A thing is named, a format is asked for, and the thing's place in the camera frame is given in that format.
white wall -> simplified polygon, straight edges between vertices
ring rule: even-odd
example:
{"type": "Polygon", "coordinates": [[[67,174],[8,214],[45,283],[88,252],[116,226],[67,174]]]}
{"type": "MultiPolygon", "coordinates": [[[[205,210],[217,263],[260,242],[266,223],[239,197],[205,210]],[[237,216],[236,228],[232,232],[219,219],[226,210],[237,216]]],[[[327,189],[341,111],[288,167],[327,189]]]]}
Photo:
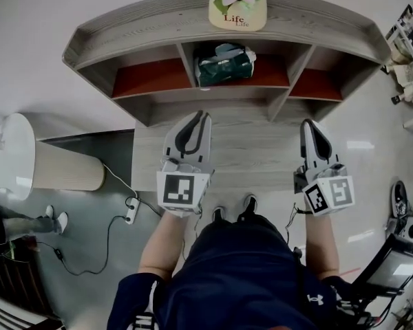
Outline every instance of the white wall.
{"type": "MultiPolygon", "coordinates": [[[[0,0],[0,113],[29,115],[38,138],[134,128],[61,62],[75,27],[140,0],[0,0]]],[[[387,31],[413,0],[326,0],[387,31]]]]}

navy shirt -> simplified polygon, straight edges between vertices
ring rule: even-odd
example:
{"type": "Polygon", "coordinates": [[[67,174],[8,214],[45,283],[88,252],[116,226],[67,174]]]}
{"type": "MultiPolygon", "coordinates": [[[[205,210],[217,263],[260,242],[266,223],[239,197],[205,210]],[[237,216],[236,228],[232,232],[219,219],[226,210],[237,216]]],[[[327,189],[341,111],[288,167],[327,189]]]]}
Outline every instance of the navy shirt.
{"type": "Polygon", "coordinates": [[[121,280],[107,328],[126,330],[147,310],[168,330],[328,329],[336,308],[336,292],[278,232],[239,222],[202,233],[167,284],[154,274],[121,280]]]}

green bag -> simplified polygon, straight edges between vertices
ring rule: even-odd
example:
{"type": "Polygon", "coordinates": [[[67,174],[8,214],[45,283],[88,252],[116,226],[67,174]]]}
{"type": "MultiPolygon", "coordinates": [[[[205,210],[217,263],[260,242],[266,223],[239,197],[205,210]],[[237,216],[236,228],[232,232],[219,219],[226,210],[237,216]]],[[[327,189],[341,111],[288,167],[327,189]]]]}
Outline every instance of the green bag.
{"type": "Polygon", "coordinates": [[[200,87],[249,78],[253,75],[255,59],[254,52],[239,44],[203,47],[195,51],[195,77],[200,87]]]}

black cable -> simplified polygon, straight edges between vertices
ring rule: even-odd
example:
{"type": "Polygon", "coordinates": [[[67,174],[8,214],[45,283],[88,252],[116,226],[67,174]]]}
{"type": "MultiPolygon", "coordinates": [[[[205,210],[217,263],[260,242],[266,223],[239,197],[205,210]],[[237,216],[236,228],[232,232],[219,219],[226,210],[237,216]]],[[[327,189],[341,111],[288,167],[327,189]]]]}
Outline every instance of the black cable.
{"type": "Polygon", "coordinates": [[[143,199],[141,199],[141,198],[138,198],[138,201],[139,201],[140,203],[144,203],[144,204],[145,204],[146,206],[148,206],[151,210],[153,210],[153,212],[154,212],[156,215],[158,215],[159,217],[162,217],[162,215],[159,214],[159,212],[158,212],[150,203],[146,202],[145,200],[143,200],[143,199]]]}
{"type": "Polygon", "coordinates": [[[16,259],[12,259],[12,258],[10,258],[9,256],[6,256],[6,253],[3,253],[1,256],[2,256],[3,258],[9,259],[10,261],[16,261],[16,262],[18,262],[18,263],[25,263],[25,264],[30,263],[30,261],[18,261],[18,260],[16,260],[16,259]]]}
{"type": "Polygon", "coordinates": [[[47,244],[47,243],[45,243],[45,242],[41,242],[41,241],[37,241],[37,242],[51,247],[51,248],[54,250],[56,257],[57,257],[57,258],[59,259],[59,261],[63,264],[63,267],[66,269],[66,271],[67,271],[69,274],[71,274],[71,275],[73,275],[73,276],[80,276],[80,275],[83,275],[83,274],[85,274],[85,273],[93,274],[93,275],[99,275],[99,274],[101,274],[101,273],[104,271],[104,269],[107,267],[107,264],[108,264],[108,262],[109,262],[110,228],[111,228],[113,222],[115,222],[115,220],[116,220],[117,218],[121,218],[121,219],[124,219],[124,220],[126,219],[126,217],[123,217],[123,216],[121,216],[121,215],[116,215],[116,216],[113,217],[112,220],[110,221],[109,227],[107,228],[107,249],[106,249],[106,253],[105,253],[105,262],[104,262],[103,267],[102,267],[100,270],[98,270],[97,272],[93,272],[92,270],[83,270],[82,272],[79,272],[79,273],[72,272],[72,271],[69,270],[69,268],[67,267],[67,265],[66,265],[66,263],[65,263],[65,258],[64,258],[63,254],[61,253],[61,251],[60,251],[58,248],[52,247],[51,245],[49,245],[49,244],[47,244]]]}
{"type": "Polygon", "coordinates": [[[290,217],[289,217],[289,222],[288,225],[286,225],[284,227],[284,229],[286,230],[286,244],[289,245],[289,227],[292,226],[292,223],[294,222],[295,219],[295,215],[297,214],[312,214],[311,211],[305,211],[305,210],[301,210],[300,208],[296,207],[297,203],[294,203],[294,206],[292,207],[292,212],[290,212],[290,217]]]}
{"type": "Polygon", "coordinates": [[[187,261],[187,258],[185,258],[185,239],[182,239],[182,258],[184,261],[187,261]]]}
{"type": "Polygon", "coordinates": [[[381,324],[385,321],[385,319],[387,319],[387,316],[388,316],[389,313],[390,313],[390,308],[392,308],[392,304],[393,304],[393,301],[394,301],[395,299],[396,299],[396,296],[392,297],[392,299],[391,299],[390,302],[388,303],[387,307],[383,310],[383,312],[382,312],[381,315],[379,316],[381,320],[379,321],[378,324],[373,325],[372,328],[378,327],[379,325],[381,325],[381,324]]]}
{"type": "Polygon", "coordinates": [[[148,206],[156,215],[158,215],[159,217],[162,217],[162,215],[147,201],[145,201],[144,199],[141,199],[139,196],[137,197],[133,197],[133,196],[129,196],[125,199],[125,206],[127,206],[129,209],[134,209],[133,206],[131,206],[130,204],[127,204],[127,201],[131,198],[137,199],[140,203],[144,203],[146,206],[148,206]]]}
{"type": "Polygon", "coordinates": [[[202,210],[198,214],[196,214],[196,215],[199,215],[199,218],[198,218],[198,220],[196,221],[196,223],[194,225],[195,239],[198,239],[198,224],[199,224],[199,221],[201,220],[203,214],[204,214],[204,212],[202,210]]]}

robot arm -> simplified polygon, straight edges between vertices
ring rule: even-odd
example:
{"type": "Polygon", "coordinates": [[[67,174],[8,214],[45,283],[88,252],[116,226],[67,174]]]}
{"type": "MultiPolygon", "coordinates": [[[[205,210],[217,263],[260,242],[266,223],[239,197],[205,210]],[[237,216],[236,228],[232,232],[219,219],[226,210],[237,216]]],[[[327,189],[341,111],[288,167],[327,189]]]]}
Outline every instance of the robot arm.
{"type": "Polygon", "coordinates": [[[165,137],[162,169],[156,173],[158,204],[172,214],[185,217],[200,214],[201,202],[214,173],[209,163],[211,117],[198,111],[179,121],[165,137]],[[195,148],[187,144],[200,124],[195,148]]]}
{"type": "Polygon", "coordinates": [[[294,172],[294,190],[304,193],[312,214],[319,216],[353,206],[352,176],[339,161],[327,130],[313,120],[304,120],[300,151],[304,165],[294,172]]]}

